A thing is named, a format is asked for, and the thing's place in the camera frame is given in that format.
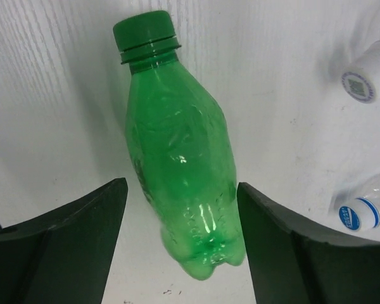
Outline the green plastic bottle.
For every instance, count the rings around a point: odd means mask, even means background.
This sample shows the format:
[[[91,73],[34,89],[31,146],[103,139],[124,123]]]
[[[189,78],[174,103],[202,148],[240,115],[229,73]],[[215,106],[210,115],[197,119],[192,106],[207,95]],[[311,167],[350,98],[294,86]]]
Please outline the green plastic bottle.
[[[224,263],[241,265],[246,250],[227,123],[216,100],[179,61],[169,13],[129,17],[113,34],[131,74],[127,147],[166,250],[200,281]]]

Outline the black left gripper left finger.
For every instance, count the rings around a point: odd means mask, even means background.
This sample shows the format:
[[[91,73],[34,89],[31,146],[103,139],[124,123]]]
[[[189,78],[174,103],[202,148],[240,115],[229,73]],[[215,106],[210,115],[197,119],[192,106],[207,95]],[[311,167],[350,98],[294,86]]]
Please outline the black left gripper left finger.
[[[0,303],[101,303],[127,201],[124,178],[0,225]]]

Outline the Pepsi bottle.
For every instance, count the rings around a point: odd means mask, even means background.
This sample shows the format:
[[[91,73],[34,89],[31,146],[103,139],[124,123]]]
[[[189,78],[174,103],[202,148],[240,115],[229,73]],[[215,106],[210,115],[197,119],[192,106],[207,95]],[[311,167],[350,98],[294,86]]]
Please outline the Pepsi bottle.
[[[335,206],[341,223],[362,232],[380,226],[380,173],[355,181],[338,192]]]

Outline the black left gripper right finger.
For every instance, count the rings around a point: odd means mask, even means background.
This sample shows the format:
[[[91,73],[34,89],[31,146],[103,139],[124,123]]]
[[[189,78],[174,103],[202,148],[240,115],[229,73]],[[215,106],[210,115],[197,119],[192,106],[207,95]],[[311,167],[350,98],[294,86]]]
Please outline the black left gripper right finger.
[[[257,303],[380,303],[380,242],[314,222],[246,182],[237,203]]]

